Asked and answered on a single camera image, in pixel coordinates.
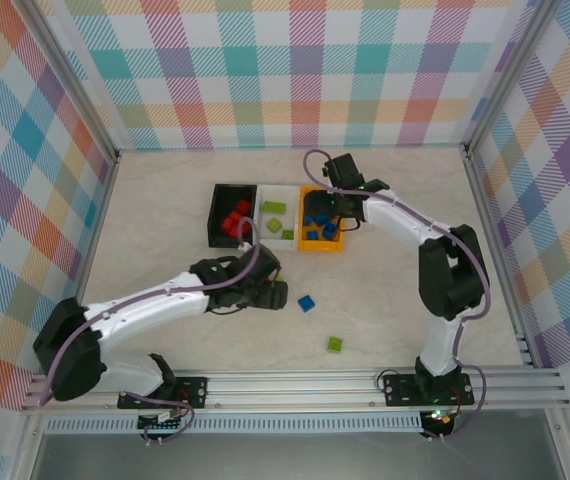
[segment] blue cube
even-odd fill
[[[316,218],[314,219],[316,225],[318,225],[319,227],[322,227],[326,223],[329,223],[330,220],[331,218],[329,218],[329,215],[317,215]]]
[[[323,237],[325,237],[327,240],[334,240],[334,237],[336,236],[336,225],[333,223],[328,223],[327,225],[325,225],[325,228],[323,228]]]
[[[305,295],[303,298],[299,299],[298,304],[305,313],[309,312],[312,308],[316,306],[314,300],[312,300],[312,297],[310,297],[309,295]]]

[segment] green cube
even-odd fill
[[[267,228],[272,233],[278,232],[282,226],[283,224],[279,222],[276,218],[272,218],[269,222],[267,222]]]
[[[267,213],[278,213],[279,215],[285,214],[287,205],[279,202],[265,202],[263,203],[263,211]]]
[[[327,351],[330,353],[341,353],[341,347],[343,346],[343,339],[338,337],[329,337],[329,343],[327,344]]]

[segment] enclosure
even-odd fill
[[[416,246],[363,222],[340,251],[309,251],[310,148],[351,153],[365,180],[479,238],[492,303],[460,359],[487,398],[443,444],[377,378],[413,373],[434,321]],[[310,171],[328,181],[324,161]],[[178,318],[115,349],[206,378],[193,426],[145,449],[119,391],[39,407],[33,343],[58,302],[116,301],[238,255],[209,246],[216,184],[255,187],[287,304]],[[464,371],[478,401],[482,376]],[[292,464],[570,478],[570,0],[0,0],[0,478]]]

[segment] marble-pattern floor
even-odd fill
[[[215,183],[309,184],[305,150],[125,153],[91,270],[84,303],[111,300],[162,283],[202,258],[230,254],[207,246]],[[350,151],[329,149],[333,155]],[[469,325],[461,359],[517,365],[520,355],[480,220],[455,148],[351,149],[366,179],[380,178],[408,203],[450,225],[468,223],[490,270],[490,314]],[[320,174],[323,158],[312,159]],[[416,252],[364,225],[340,254],[277,251],[289,301],[280,311],[204,314],[160,326],[121,351],[162,354],[175,369],[349,369],[411,366],[429,313],[420,302]],[[303,313],[296,300],[310,295]],[[343,351],[326,351],[330,336]]]

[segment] purple cable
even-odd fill
[[[249,222],[252,226],[252,234],[254,237],[254,248],[253,248],[254,251],[252,253],[252,258],[250,259],[249,263],[247,264],[247,266],[243,270],[241,270],[239,272],[238,275],[235,275],[234,277],[230,278],[229,280],[225,280],[224,282],[214,283],[212,285],[200,285],[200,286],[195,286],[195,287],[175,287],[175,288],[170,289],[169,292],[170,293],[206,292],[209,290],[216,290],[219,288],[225,288],[225,287],[229,287],[230,285],[235,284],[236,282],[241,280],[243,277],[245,277],[247,274],[249,274],[249,272],[252,270],[252,268],[254,268],[254,266],[256,265],[256,262],[258,261],[258,256],[260,254],[260,248],[258,248],[259,247],[258,228],[256,227],[256,224],[252,221],[252,219],[249,217],[243,217],[241,219],[241,221],[238,223],[238,241],[240,244],[243,243],[242,227],[247,222]],[[161,295],[167,295],[167,290],[158,289],[158,290],[153,290],[151,292],[147,292],[147,293],[138,295],[136,297],[132,297],[128,300],[125,300],[122,303],[118,303],[118,304],[108,308],[107,310],[101,312],[99,315],[92,317],[90,320],[87,320],[80,327],[78,327],[76,330],[74,330],[74,332],[69,337],[67,337],[67,339],[63,342],[63,345],[61,345],[61,347],[58,349],[58,352],[56,353],[56,356],[54,357],[54,360],[52,361],[52,364],[49,367],[49,372],[47,374],[47,379],[45,381],[45,387],[43,387],[43,393],[41,394],[41,398],[38,401],[38,405],[40,407],[43,407],[47,404],[47,402],[49,402],[52,399],[53,395],[50,393],[50,390],[52,388],[52,383],[54,382],[54,375],[56,374],[56,370],[58,369],[58,367],[61,363],[61,359],[63,358],[63,355],[65,355],[65,352],[67,351],[67,349],[74,342],[74,340],[76,340],[76,338],[78,338],[78,336],[81,333],[83,333],[85,330],[87,330],[93,324],[95,324],[96,322],[98,322],[99,320],[104,318],[103,315],[105,313],[111,315],[111,314],[116,313],[125,307],[128,307],[128,306],[134,304],[134,303],[138,303],[142,300],[147,300],[149,298],[153,298],[153,297],[161,296]]]
[[[184,403],[184,402],[179,402],[179,401],[173,401],[173,400],[157,400],[155,398],[148,398],[148,397],[144,397],[142,395],[138,395],[136,393],[132,393],[132,392],[125,392],[127,395],[129,395],[132,398],[135,398],[136,400],[140,400],[141,402],[147,402],[147,403],[154,403],[156,405],[174,405],[178,408],[185,408],[189,411],[189,413],[191,413],[190,417],[189,417],[189,421],[183,425],[181,428],[179,428],[176,432],[172,433],[169,437],[166,437],[162,440],[156,440],[156,444],[163,446],[163,443],[169,443],[172,440],[175,440],[176,437],[178,437],[181,433],[183,433],[185,430],[187,430],[189,427],[192,426],[192,423],[194,423],[194,418],[196,417],[196,412],[194,411],[194,407],[192,407],[189,403]],[[147,443],[151,443],[152,440],[147,436],[147,431],[149,430],[149,427],[145,427],[145,429],[143,430],[143,438],[147,441]]]
[[[316,185],[318,185],[319,187],[322,187],[322,188],[324,188],[330,192],[340,193],[343,195],[367,196],[367,197],[377,198],[379,200],[383,200],[385,202],[391,203],[391,204],[397,206],[398,208],[400,208],[401,210],[403,210],[408,215],[411,215],[412,217],[414,217],[416,220],[418,220],[422,224],[426,225],[427,227],[431,227],[432,229],[434,229],[434,231],[436,231],[436,232],[440,233],[441,235],[445,236],[446,238],[448,238],[456,246],[458,246],[463,251],[463,253],[465,253],[465,255],[467,255],[470,262],[472,262],[472,265],[474,266],[474,269],[476,270],[476,273],[478,274],[479,278],[481,279],[481,283],[483,285],[483,292],[485,294],[485,302],[483,304],[483,309],[479,313],[476,313],[474,315],[467,315],[467,316],[461,318],[460,326],[458,327],[458,331],[456,332],[456,337],[454,338],[452,355],[454,356],[454,361],[456,362],[456,364],[458,366],[460,366],[461,368],[471,368],[472,370],[476,370],[478,372],[479,376],[481,377],[481,382],[482,382],[483,386],[481,389],[481,398],[476,405],[476,409],[474,410],[474,412],[472,412],[472,416],[469,418],[469,420],[461,428],[459,428],[457,430],[457,432],[460,432],[461,430],[463,430],[464,427],[469,425],[469,423],[472,421],[472,418],[474,418],[476,416],[476,414],[481,411],[481,408],[483,408],[483,405],[485,403],[485,398],[487,396],[487,378],[485,377],[485,373],[480,369],[480,367],[478,367],[476,365],[464,364],[458,359],[458,348],[459,348],[459,345],[461,342],[461,337],[463,336],[463,324],[469,320],[478,320],[480,318],[483,318],[485,315],[487,315],[487,312],[489,312],[490,306],[492,304],[492,296],[491,296],[491,292],[490,292],[490,288],[489,288],[489,280],[487,279],[487,275],[485,274],[485,271],[483,270],[481,263],[478,261],[476,256],[469,249],[469,247],[467,245],[465,245],[455,235],[453,235],[451,232],[448,232],[444,228],[441,228],[438,225],[433,224],[433,222],[431,222],[430,220],[428,220],[427,218],[422,216],[420,213],[415,211],[413,208],[403,204],[402,202],[400,202],[398,200],[393,200],[389,197],[386,197],[385,195],[381,195],[381,194],[376,193],[376,192],[366,192],[364,190],[343,190],[342,188],[335,188],[335,187],[332,187],[331,185],[327,185],[327,184],[321,182],[316,177],[314,177],[314,175],[312,174],[312,172],[309,169],[308,158],[312,153],[320,153],[321,155],[324,155],[328,160],[331,160],[332,157],[330,156],[329,153],[327,153],[326,151],[321,150],[319,148],[313,148],[313,149],[311,149],[305,153],[305,156],[303,157],[303,169],[305,170],[305,174],[309,177],[309,179],[312,182],[314,182]]]

